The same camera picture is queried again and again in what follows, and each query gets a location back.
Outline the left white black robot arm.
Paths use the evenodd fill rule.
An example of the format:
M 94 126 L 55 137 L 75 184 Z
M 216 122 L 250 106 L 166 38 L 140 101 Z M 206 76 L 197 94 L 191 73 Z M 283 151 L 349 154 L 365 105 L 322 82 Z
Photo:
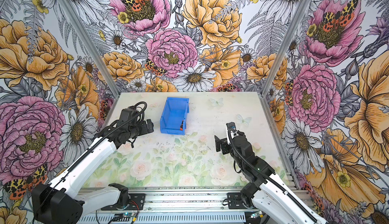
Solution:
M 93 172 L 126 142 L 134 144 L 139 136 L 154 131 L 145 119 L 144 101 L 125 108 L 119 119 L 96 135 L 87 150 L 63 173 L 49 183 L 40 183 L 31 193 L 33 222 L 43 224 L 76 224 L 82 217 L 106 206 L 125 209 L 130 203 L 128 188 L 111 183 L 108 187 L 85 195 L 79 194 Z

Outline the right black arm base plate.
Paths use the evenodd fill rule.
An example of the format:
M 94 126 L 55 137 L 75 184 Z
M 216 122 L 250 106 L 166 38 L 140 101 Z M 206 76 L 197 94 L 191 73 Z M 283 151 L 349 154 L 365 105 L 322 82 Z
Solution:
M 228 209 L 252 209 L 252 207 L 249 207 L 243 202 L 241 193 L 227 193 L 227 198 L 223 200 L 222 204 L 223 206 L 227 206 Z

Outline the left green circuit board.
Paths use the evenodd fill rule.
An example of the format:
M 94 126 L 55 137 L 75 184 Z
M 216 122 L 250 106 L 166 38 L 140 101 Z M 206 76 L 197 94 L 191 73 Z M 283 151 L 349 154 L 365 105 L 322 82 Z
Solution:
M 126 222 L 133 224 L 136 222 L 137 218 L 139 216 L 139 213 L 123 213 L 114 219 L 112 219 L 113 222 Z

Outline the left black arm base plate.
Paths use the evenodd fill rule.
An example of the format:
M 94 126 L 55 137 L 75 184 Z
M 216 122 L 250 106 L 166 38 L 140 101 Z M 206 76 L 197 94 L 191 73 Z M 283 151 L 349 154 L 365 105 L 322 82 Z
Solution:
M 119 201 L 118 203 L 114 205 L 109 205 L 106 207 L 103 207 L 101 210 L 104 211 L 114 211 L 114 210 L 143 210 L 144 204 L 145 204 L 145 197 L 146 194 L 139 194 L 139 193 L 129 193 L 128 197 L 124 199 L 124 201 Z

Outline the right green circuit board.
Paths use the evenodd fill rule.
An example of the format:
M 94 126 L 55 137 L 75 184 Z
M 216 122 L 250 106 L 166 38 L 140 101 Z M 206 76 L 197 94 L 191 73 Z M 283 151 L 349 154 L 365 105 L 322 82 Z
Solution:
M 257 211 L 251 214 L 250 218 L 251 219 L 257 219 L 257 218 L 262 218 L 263 217 L 263 212 L 262 211 Z

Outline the right aluminium corner post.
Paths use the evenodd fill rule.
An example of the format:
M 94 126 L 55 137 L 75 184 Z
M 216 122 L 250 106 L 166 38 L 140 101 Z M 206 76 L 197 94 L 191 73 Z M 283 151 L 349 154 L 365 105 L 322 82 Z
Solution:
M 294 33 L 297 30 L 298 25 L 300 24 L 302 17 L 304 16 L 306 10 L 310 6 L 311 0 L 300 0 L 296 12 L 291 17 L 290 24 L 288 26 L 288 29 L 284 35 L 284 38 L 282 40 L 281 46 L 279 50 L 277 51 L 274 63 L 272 68 L 269 71 L 269 75 L 265 80 L 265 84 L 262 87 L 262 90 L 259 94 L 260 98 L 265 98 L 267 92 L 269 91 L 270 86 L 272 85 L 275 76 L 277 75 L 277 71 L 280 68 L 282 61 L 285 57 L 285 53 L 288 49 L 288 46 L 290 42 L 292 41 L 292 38 L 294 36 Z

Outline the aluminium front rail frame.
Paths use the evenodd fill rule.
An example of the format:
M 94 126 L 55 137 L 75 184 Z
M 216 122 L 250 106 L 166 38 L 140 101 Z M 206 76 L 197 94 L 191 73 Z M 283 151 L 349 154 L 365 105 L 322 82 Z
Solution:
M 143 212 L 228 211 L 222 202 L 241 187 L 130 188 L 129 194 L 145 194 Z

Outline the left aluminium corner post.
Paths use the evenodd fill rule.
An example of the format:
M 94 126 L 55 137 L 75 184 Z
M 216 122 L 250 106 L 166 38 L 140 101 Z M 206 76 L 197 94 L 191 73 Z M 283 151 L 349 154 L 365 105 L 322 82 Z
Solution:
M 115 99 L 118 99 L 121 92 L 119 91 L 119 88 L 117 87 L 112 76 L 110 75 L 105 63 L 103 62 L 94 42 L 92 41 L 92 38 L 88 34 L 71 0 L 57 0 L 57 1 L 60 4 L 60 7 L 63 9 L 64 13 L 66 14 L 66 17 L 70 19 L 73 28 L 75 29 L 80 39 L 82 40 L 83 44 L 85 45 L 90 57 L 93 59 L 103 79 L 105 80 L 107 86 L 111 90 L 113 97 Z

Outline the aluminium corner post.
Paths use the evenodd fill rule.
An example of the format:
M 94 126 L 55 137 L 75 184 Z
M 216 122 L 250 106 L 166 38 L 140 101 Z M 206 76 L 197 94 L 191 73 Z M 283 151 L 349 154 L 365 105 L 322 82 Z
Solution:
M 270 86 L 272 85 L 275 76 L 277 75 L 277 71 L 280 68 L 282 61 L 285 57 L 285 53 L 288 49 L 288 46 L 290 42 L 292 41 L 292 38 L 294 36 L 294 33 L 297 30 L 298 25 L 300 24 L 302 17 L 304 16 L 306 10 L 310 6 L 311 0 L 300 0 L 296 12 L 291 17 L 290 24 L 288 26 L 288 29 L 284 35 L 284 38 L 282 40 L 281 46 L 279 50 L 277 51 L 274 63 L 272 68 L 269 71 L 269 75 L 265 80 L 265 84 L 262 87 L 262 90 L 259 94 L 260 98 L 265 98 L 267 92 L 269 91 Z
M 111 90 L 113 97 L 115 99 L 118 99 L 121 92 L 119 91 L 119 88 L 117 87 L 112 76 L 110 75 L 105 63 L 103 62 L 94 42 L 92 41 L 92 38 L 88 34 L 71 0 L 57 0 L 57 1 L 60 4 L 60 7 L 63 9 L 64 13 L 66 14 L 66 17 L 70 19 L 73 28 L 75 29 L 80 39 L 82 40 L 83 44 L 85 45 L 90 57 L 93 59 L 103 79 L 105 80 L 107 86 Z

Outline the green circuit board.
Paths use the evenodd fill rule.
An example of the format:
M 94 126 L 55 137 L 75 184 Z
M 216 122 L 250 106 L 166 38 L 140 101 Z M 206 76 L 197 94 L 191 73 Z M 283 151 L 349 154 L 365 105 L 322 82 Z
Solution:
M 250 218 L 251 219 L 257 219 L 257 218 L 262 218 L 263 217 L 263 212 L 262 211 L 257 211 L 251 214 Z
M 126 222 L 133 224 L 136 222 L 137 218 L 139 216 L 139 213 L 123 213 L 114 219 L 112 219 L 113 222 Z

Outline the blue plastic bin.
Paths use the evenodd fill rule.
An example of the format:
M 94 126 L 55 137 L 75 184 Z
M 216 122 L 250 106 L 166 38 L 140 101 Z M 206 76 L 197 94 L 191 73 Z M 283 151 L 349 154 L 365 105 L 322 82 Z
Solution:
M 187 115 L 189 113 L 189 99 L 168 97 L 160 119 L 160 132 L 172 135 L 185 135 Z M 182 121 L 185 128 L 180 130 Z

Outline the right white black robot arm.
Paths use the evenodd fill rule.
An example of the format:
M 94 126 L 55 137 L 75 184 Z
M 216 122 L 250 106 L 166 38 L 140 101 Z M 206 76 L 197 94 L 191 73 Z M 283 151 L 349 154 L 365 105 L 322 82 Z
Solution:
M 309 208 L 282 181 L 275 170 L 253 152 L 245 134 L 237 130 L 234 122 L 226 124 L 227 136 L 215 137 L 217 152 L 229 154 L 234 167 L 248 180 L 241 189 L 244 206 L 265 212 L 280 224 L 327 224 L 323 217 Z

